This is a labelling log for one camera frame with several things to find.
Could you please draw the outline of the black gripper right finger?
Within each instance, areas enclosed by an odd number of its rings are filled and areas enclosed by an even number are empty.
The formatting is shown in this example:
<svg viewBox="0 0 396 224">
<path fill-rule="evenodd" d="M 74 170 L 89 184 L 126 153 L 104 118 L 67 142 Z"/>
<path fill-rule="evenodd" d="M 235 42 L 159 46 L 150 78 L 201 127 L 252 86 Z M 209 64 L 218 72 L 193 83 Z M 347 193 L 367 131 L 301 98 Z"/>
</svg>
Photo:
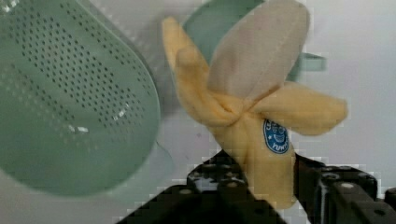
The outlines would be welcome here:
<svg viewBox="0 0 396 224">
<path fill-rule="evenodd" d="M 395 189 L 383 199 L 377 190 L 362 170 L 296 157 L 294 193 L 311 224 L 396 224 Z"/>
</svg>

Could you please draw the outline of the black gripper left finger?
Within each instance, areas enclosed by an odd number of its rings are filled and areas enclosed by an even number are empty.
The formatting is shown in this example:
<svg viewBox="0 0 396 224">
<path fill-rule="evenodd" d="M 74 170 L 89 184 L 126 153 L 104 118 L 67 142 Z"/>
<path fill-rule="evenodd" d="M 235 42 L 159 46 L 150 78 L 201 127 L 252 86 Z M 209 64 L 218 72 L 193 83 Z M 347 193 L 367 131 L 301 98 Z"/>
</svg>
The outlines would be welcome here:
<svg viewBox="0 0 396 224">
<path fill-rule="evenodd" d="M 117 224 L 287 224 L 256 199 L 237 162 L 225 151 L 194 168 Z"/>
</svg>

